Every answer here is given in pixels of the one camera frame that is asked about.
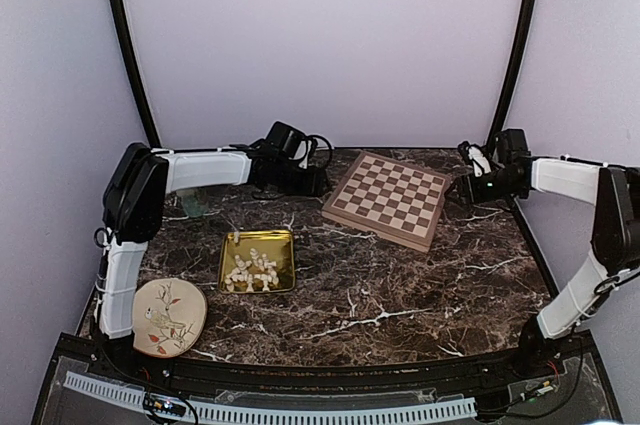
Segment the wooden chess board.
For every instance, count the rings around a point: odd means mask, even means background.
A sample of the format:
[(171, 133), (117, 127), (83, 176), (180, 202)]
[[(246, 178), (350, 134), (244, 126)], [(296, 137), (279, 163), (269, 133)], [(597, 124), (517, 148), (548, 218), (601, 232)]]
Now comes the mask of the wooden chess board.
[(363, 151), (322, 208), (324, 218), (428, 252), (450, 178)]

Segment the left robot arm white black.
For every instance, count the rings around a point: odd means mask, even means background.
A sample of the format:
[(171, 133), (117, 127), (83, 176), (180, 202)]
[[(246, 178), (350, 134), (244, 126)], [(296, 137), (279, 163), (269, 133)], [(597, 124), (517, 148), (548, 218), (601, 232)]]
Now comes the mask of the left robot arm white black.
[(94, 321), (102, 336), (133, 334), (133, 301), (148, 243), (160, 230), (165, 196), (218, 185), (251, 184), (285, 196), (320, 197), (329, 190), (326, 169), (287, 159), (265, 147), (177, 152), (132, 143), (103, 194), (104, 249), (96, 282)]

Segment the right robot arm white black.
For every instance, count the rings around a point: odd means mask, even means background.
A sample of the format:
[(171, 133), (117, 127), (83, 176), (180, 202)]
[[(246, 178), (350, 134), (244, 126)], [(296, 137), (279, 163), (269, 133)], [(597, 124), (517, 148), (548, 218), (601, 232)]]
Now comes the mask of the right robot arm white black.
[(455, 179), (449, 199), (475, 205), (551, 193), (594, 207), (590, 250), (583, 265), (559, 294), (527, 320), (510, 369), (534, 377), (557, 352), (558, 342), (593, 317), (612, 292), (639, 277), (639, 170), (568, 158), (521, 155), (493, 168), (487, 160)]

